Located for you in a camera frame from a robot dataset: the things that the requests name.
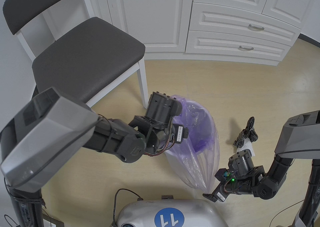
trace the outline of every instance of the chair leg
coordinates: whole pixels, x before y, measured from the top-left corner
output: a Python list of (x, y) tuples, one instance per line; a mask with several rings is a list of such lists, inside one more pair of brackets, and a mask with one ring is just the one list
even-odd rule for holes
[(138, 62), (139, 69), (137, 71), (138, 81), (140, 86), (142, 104), (144, 108), (148, 107), (149, 94), (147, 87), (147, 77), (146, 77), (146, 68), (144, 66), (144, 57)]

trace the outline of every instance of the purple plastic bag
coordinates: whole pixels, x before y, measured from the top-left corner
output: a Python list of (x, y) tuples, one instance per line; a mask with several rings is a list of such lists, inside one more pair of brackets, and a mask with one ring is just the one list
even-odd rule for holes
[(211, 193), (220, 158), (218, 131), (213, 118), (199, 103), (178, 95), (172, 97), (182, 103), (182, 113), (174, 117), (174, 123), (189, 128), (189, 137), (167, 150), (167, 159), (186, 185)]

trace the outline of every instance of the blue circle logo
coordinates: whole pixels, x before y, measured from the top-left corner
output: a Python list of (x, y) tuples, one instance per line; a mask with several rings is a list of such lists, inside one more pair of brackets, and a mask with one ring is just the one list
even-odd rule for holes
[(183, 213), (174, 208), (161, 209), (154, 217), (156, 227), (182, 227)]

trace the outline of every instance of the white drawer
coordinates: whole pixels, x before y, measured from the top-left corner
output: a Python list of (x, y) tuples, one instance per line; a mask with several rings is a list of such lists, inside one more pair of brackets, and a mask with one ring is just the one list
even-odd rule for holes
[(186, 53), (256, 57), (281, 61), (290, 46), (242, 35), (189, 31)]
[(190, 30), (245, 35), (289, 46), (301, 32), (293, 25), (263, 14), (196, 2), (192, 6)]

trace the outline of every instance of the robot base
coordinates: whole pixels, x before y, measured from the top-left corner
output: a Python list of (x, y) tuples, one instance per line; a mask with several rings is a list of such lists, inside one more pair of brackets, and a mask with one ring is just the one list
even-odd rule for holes
[(212, 202), (205, 200), (137, 201), (119, 214), (118, 227), (228, 227)]

